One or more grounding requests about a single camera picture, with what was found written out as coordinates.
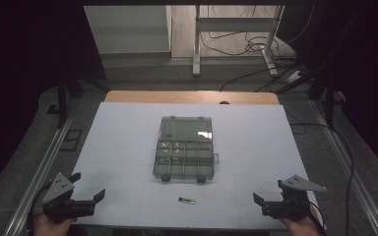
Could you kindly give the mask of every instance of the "white table surface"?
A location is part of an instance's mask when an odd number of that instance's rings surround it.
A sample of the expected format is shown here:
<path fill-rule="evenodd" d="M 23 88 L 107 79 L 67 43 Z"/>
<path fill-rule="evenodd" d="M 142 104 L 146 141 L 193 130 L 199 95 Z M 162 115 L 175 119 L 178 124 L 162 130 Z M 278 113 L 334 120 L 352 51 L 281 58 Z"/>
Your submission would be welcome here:
<path fill-rule="evenodd" d="M 161 182 L 153 174 L 161 117 L 212 118 L 212 181 Z M 106 189 L 94 216 L 79 223 L 109 227 L 278 230 L 263 216 L 253 192 L 281 201 L 278 180 L 308 179 L 281 105 L 153 104 L 103 102 L 74 173 L 82 179 L 73 199 L 88 200 Z M 316 203 L 312 192 L 309 200 Z M 196 200 L 195 205 L 178 198 Z"/>

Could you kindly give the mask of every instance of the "gray floor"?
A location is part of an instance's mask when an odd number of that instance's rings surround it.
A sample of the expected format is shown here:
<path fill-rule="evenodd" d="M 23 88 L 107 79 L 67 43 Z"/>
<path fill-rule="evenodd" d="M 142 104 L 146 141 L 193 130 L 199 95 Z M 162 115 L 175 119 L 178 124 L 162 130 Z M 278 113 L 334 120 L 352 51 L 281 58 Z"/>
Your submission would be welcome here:
<path fill-rule="evenodd" d="M 123 59 L 105 58 L 103 62 L 108 81 L 102 83 L 112 89 L 219 90 L 221 85 L 230 79 L 264 69 L 260 58 L 203 60 L 201 77 L 194 79 L 191 75 L 190 60 L 133 60 L 127 59 L 127 64 L 122 63 Z M 254 91 L 270 80 L 267 73 L 257 74 L 234 82 L 225 90 Z M 282 78 L 270 89 L 284 84 L 285 81 Z M 75 150 L 58 152 L 47 179 L 52 178 L 57 172 L 63 172 L 66 175 L 72 172 L 98 105 L 104 99 L 104 91 L 85 82 L 82 85 L 85 93 L 79 100 L 79 106 L 70 127 L 70 130 L 83 131 L 81 141 Z M 279 96 L 290 122 L 318 122 L 311 103 L 305 96 L 307 89 L 308 85 L 303 85 Z M 49 105 L 56 102 L 55 89 L 41 96 L 39 110 L 30 129 L 0 175 L 0 235 L 7 227 L 8 221 L 56 132 L 57 116 L 46 114 Z M 355 158 L 355 169 L 361 175 L 378 206 L 378 159 L 347 121 L 341 107 L 336 106 L 335 111 L 335 126 L 346 138 Z M 347 176 L 337 160 L 336 153 L 329 145 L 322 128 L 298 126 L 292 127 L 292 131 L 298 133 L 294 137 L 310 180 L 329 189 L 327 194 L 317 194 L 318 204 L 327 218 L 327 233 L 345 235 Z M 69 142 L 65 142 L 62 146 L 62 148 L 71 147 L 72 144 Z M 366 213 L 354 194 L 351 194 L 349 212 L 350 235 L 375 235 Z M 105 228 L 89 228 L 89 231 L 91 236 L 111 235 L 111 230 Z M 287 234 L 274 232 L 272 235 Z"/>

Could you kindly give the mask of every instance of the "clear plastic box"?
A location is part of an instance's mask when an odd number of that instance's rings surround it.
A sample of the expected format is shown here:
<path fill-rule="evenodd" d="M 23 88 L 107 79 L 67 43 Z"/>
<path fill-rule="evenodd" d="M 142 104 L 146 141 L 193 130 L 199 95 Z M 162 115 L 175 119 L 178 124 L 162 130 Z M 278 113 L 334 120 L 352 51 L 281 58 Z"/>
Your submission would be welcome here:
<path fill-rule="evenodd" d="M 199 183 L 205 183 L 213 179 L 212 119 L 163 117 L 153 173 L 162 181 L 196 179 Z"/>

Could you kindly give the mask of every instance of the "wire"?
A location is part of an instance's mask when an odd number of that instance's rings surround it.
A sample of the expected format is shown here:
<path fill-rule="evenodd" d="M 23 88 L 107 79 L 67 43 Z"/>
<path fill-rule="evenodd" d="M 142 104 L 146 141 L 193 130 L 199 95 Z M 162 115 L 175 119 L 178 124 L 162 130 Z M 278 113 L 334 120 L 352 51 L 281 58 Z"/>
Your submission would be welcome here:
<path fill-rule="evenodd" d="M 205 42 L 204 42 L 204 39 L 202 38 L 202 34 L 201 34 L 201 33 L 200 33 L 200 36 L 201 36 L 202 44 L 204 44 L 204 46 L 205 46 L 206 48 L 211 49 L 211 50 L 214 50 L 214 51 L 217 51 L 217 52 L 220 52 L 220 53 L 225 54 L 225 55 L 228 55 L 228 56 L 239 56 L 239 55 L 243 55 L 243 54 L 245 54 L 245 53 L 247 53 L 247 52 L 251 52 L 251 51 L 249 51 L 248 48 L 246 48 L 246 50 L 244 50 L 243 52 L 239 52 L 239 53 L 227 53 L 227 52 L 221 51 L 221 50 L 219 50 L 219 49 L 216 49 L 216 48 L 213 48 L 213 47 L 207 46 L 207 45 L 205 44 Z"/>
<path fill-rule="evenodd" d="M 247 75 L 244 75 L 244 76 L 239 76 L 239 77 L 236 77 L 230 81 L 227 81 L 225 82 L 221 87 L 220 87 L 220 91 L 223 91 L 223 88 L 225 88 L 227 85 L 235 82 L 235 81 L 238 81 L 242 78 L 246 78 L 246 77 L 249 77 L 249 76 L 253 76 L 253 75 L 256 75 L 256 74 L 259 74 L 259 73 L 262 73 L 262 72 L 267 72 L 267 71 L 270 71 L 270 70 L 273 70 L 273 69 L 277 69 L 277 68 L 282 68 L 282 67 L 274 67 L 274 68 L 269 68 L 269 69 L 265 69 L 265 70 L 261 70 L 261 71 L 257 71 L 257 72 L 253 72 L 253 73 L 250 73 L 250 74 L 247 74 Z"/>
<path fill-rule="evenodd" d="M 308 19 L 308 22 L 306 23 L 305 27 L 303 28 L 302 32 L 297 36 L 295 37 L 294 39 L 292 39 L 291 41 L 289 42 L 286 42 L 285 44 L 282 44 L 281 46 L 285 46 L 285 45 L 288 45 L 290 43 L 292 43 L 293 41 L 297 40 L 300 36 L 302 36 L 302 34 L 306 31 L 306 29 L 308 28 L 309 26 L 309 23 L 311 22 L 311 19 L 312 19 L 312 15 L 314 13 L 314 9 L 315 9 L 315 6 L 312 6 L 312 10 L 311 10 L 311 14 L 309 15 L 309 19 Z"/>
<path fill-rule="evenodd" d="M 250 35 L 250 32 L 246 32 L 245 35 L 244 35 L 244 38 L 245 40 L 247 41 L 247 45 L 245 46 L 245 50 L 248 50 L 249 52 L 257 52 L 257 51 L 262 51 L 266 44 L 263 43 L 263 42 L 252 42 L 253 39 L 256 39 L 256 38 L 264 38 L 264 39 L 267 39 L 266 36 L 254 36 L 254 37 L 251 37 Z"/>
<path fill-rule="evenodd" d="M 35 215 L 33 214 L 33 208 L 36 204 L 36 201 L 38 200 L 39 196 L 42 194 L 42 192 L 48 188 L 50 188 L 52 182 L 49 182 L 41 187 L 41 189 L 38 190 L 38 192 L 33 197 L 30 211 L 27 215 L 27 233 L 32 236 L 34 234 L 33 232 L 33 219 L 35 218 Z"/>
<path fill-rule="evenodd" d="M 270 50 L 272 53 L 272 58 L 276 60 L 296 60 L 295 53 L 291 53 L 289 55 L 282 56 L 277 50 Z"/>
<path fill-rule="evenodd" d="M 254 13 L 256 12 L 256 7 L 257 7 L 257 5 L 254 5 L 253 13 L 251 14 L 251 17 L 254 17 Z"/>
<path fill-rule="evenodd" d="M 215 7 L 215 5 L 213 5 L 213 13 L 214 13 L 215 16 L 217 16 L 217 13 L 216 13 L 214 7 Z M 208 17 L 210 16 L 210 5 L 208 5 L 208 14 L 207 14 L 207 16 Z"/>
<path fill-rule="evenodd" d="M 298 118 L 296 118 L 294 115 L 292 115 L 292 113 L 290 113 L 287 109 L 286 109 L 286 107 L 284 107 L 284 111 L 288 114 L 288 115 L 290 115 L 291 117 L 293 117 L 293 119 L 295 119 L 296 121 L 298 121 L 299 123 L 301 122 Z M 293 132 L 295 135 L 305 135 L 306 134 L 306 126 L 302 126 L 303 127 L 303 132 L 302 133 L 295 133 L 295 132 Z"/>
<path fill-rule="evenodd" d="M 271 17 L 271 16 L 270 16 L 270 13 L 268 12 L 268 10 L 267 10 L 267 8 L 266 8 L 266 6 L 263 6 L 263 7 L 265 7 L 265 11 L 266 11 L 266 13 L 269 15 L 269 17 Z"/>
<path fill-rule="evenodd" d="M 322 211 L 318 208 L 318 206 L 316 204 L 314 204 L 312 202 L 308 202 L 308 203 L 311 204 L 311 205 L 313 205 L 313 206 L 315 206 L 315 208 L 317 208 L 318 211 L 320 212 L 321 218 L 322 218 L 322 228 L 325 229 L 325 217 L 324 217 L 324 214 L 322 213 Z"/>
<path fill-rule="evenodd" d="M 264 89 L 266 87 L 269 87 L 271 85 L 273 85 L 274 83 L 276 83 L 287 71 L 291 70 L 293 68 L 293 66 L 297 65 L 297 63 L 293 63 L 292 65 L 288 65 L 288 68 L 286 70 L 284 70 L 278 77 L 272 79 L 271 81 L 269 81 L 268 83 L 266 83 L 265 85 L 257 88 L 254 92 L 258 92 L 260 91 L 261 89 Z"/>
<path fill-rule="evenodd" d="M 210 38 L 217 39 L 217 38 L 226 37 L 226 36 L 230 36 L 230 35 L 234 35 L 234 34 L 238 34 L 238 33 L 242 33 L 242 32 L 243 31 L 236 31 L 236 32 L 226 33 L 226 34 L 223 34 L 223 35 L 220 35 L 220 36 L 211 36 L 211 32 L 208 31 L 208 36 Z"/>
<path fill-rule="evenodd" d="M 283 196 L 284 197 L 288 197 L 290 200 L 292 200 L 293 202 L 295 202 L 298 206 L 303 206 L 303 204 L 311 204 L 315 207 L 317 207 L 315 204 L 311 203 L 310 201 L 306 201 L 306 202 L 299 202 L 296 198 L 294 198 L 293 196 L 287 194 L 287 193 L 283 193 Z M 322 215 L 322 212 L 321 210 L 317 207 L 317 209 L 320 211 L 320 214 L 321 214 L 321 217 L 322 217 L 322 222 L 323 224 L 321 225 L 321 222 L 315 217 L 315 215 L 309 210 L 309 209 L 304 209 L 303 207 L 298 207 L 296 210 L 298 211 L 302 211 L 303 213 L 306 214 L 306 216 L 309 217 L 309 219 L 311 219 L 311 221 L 315 224 L 315 226 L 318 228 L 318 231 L 320 234 L 324 235 L 324 236 L 327 236 L 327 234 L 325 233 L 325 221 L 324 221 L 324 217 Z"/>
<path fill-rule="evenodd" d="M 247 9 L 248 9 L 248 5 L 245 5 L 244 12 L 241 13 L 240 17 L 242 17 L 242 15 L 244 15 L 244 13 L 247 11 Z"/>
<path fill-rule="evenodd" d="M 349 172 L 349 177 L 348 177 L 348 182 L 346 185 L 346 236 L 349 233 L 349 194 L 351 190 L 351 183 L 352 183 L 352 177 L 354 175 L 354 157 L 352 155 L 351 149 L 349 148 L 349 145 L 346 141 L 346 139 L 340 134 L 338 131 L 334 129 L 334 127 L 330 127 L 327 125 L 323 124 L 318 124 L 318 123 L 292 123 L 289 124 L 290 126 L 296 126 L 296 125 L 303 125 L 303 126 L 321 126 L 324 128 L 329 129 L 330 131 L 336 133 L 338 137 L 342 140 L 343 144 L 346 146 L 346 152 L 349 155 L 349 160 L 350 160 L 350 172 Z"/>

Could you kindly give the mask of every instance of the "wall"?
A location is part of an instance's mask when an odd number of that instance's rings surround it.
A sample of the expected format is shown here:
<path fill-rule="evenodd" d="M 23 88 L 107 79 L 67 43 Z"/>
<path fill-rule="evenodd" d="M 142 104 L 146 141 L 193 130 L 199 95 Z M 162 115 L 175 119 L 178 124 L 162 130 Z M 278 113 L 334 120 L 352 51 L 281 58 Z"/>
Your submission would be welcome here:
<path fill-rule="evenodd" d="M 170 51 L 169 6 L 87 6 L 99 54 Z"/>

